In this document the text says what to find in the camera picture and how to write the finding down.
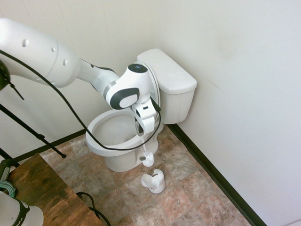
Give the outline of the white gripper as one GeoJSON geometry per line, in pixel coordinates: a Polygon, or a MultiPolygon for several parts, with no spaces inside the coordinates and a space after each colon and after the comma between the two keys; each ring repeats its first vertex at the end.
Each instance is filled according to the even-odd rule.
{"type": "Polygon", "coordinates": [[[142,104],[133,104],[132,111],[137,119],[135,120],[135,128],[139,131],[139,135],[143,135],[144,132],[150,133],[154,130],[156,110],[150,99],[142,104]]]}

